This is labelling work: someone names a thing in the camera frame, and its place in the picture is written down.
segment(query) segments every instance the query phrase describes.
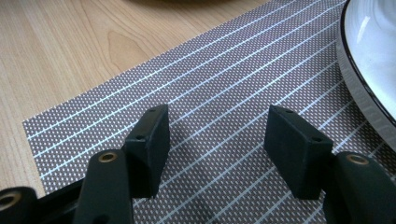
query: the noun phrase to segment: white plate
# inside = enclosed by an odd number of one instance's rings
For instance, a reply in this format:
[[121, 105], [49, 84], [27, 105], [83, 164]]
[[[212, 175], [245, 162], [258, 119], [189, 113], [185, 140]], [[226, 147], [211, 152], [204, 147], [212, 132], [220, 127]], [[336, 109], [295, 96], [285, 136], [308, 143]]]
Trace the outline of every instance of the white plate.
[[337, 57], [358, 107], [396, 151], [396, 1], [347, 1]]

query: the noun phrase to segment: black clamp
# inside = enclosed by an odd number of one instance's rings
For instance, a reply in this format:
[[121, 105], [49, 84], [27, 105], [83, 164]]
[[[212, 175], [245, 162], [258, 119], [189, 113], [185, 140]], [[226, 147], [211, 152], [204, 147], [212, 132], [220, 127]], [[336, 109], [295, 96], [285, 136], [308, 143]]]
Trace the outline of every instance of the black clamp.
[[152, 107], [121, 149], [91, 157], [84, 179], [40, 199], [30, 188], [0, 191], [0, 222], [133, 223], [131, 198], [157, 195], [169, 149], [168, 106]]
[[271, 105], [264, 149], [295, 198], [326, 193], [328, 223], [396, 223], [396, 187], [382, 167], [360, 153], [332, 154], [332, 140], [297, 113]]

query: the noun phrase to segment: wood grain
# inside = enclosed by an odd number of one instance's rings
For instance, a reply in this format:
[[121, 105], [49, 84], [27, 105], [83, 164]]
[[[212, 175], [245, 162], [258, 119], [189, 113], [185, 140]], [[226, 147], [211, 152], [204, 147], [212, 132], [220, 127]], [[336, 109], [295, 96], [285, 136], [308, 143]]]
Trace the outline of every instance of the wood grain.
[[0, 189], [44, 195], [22, 121], [268, 0], [0, 0]]

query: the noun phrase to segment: brass insert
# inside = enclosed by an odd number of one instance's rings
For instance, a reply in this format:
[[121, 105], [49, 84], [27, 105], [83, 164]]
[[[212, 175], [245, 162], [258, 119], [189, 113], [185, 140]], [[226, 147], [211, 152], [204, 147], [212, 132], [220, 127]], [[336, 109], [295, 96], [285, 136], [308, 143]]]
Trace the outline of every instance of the brass insert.
[[107, 152], [99, 157], [99, 162], [111, 162], [117, 158], [117, 154], [114, 152]]
[[359, 155], [347, 155], [346, 158], [349, 161], [352, 161], [353, 163], [356, 163], [358, 165], [367, 165], [369, 163], [369, 161]]
[[12, 207], [21, 199], [21, 193], [18, 191], [11, 191], [5, 195], [0, 196], [0, 212]]

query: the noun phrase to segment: dotted pattern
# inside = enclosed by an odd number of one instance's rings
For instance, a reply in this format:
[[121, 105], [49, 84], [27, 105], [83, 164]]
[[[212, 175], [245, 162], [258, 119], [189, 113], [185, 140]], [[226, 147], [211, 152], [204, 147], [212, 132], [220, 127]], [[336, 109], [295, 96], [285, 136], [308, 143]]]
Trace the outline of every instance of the dotted pattern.
[[171, 150], [155, 200], [136, 223], [323, 223], [263, 150], [269, 105], [298, 111], [334, 152], [373, 157], [395, 179], [396, 154], [359, 111], [335, 55], [343, 0], [274, 0], [23, 125], [45, 191], [84, 177], [96, 152], [120, 148], [144, 111], [169, 104]]

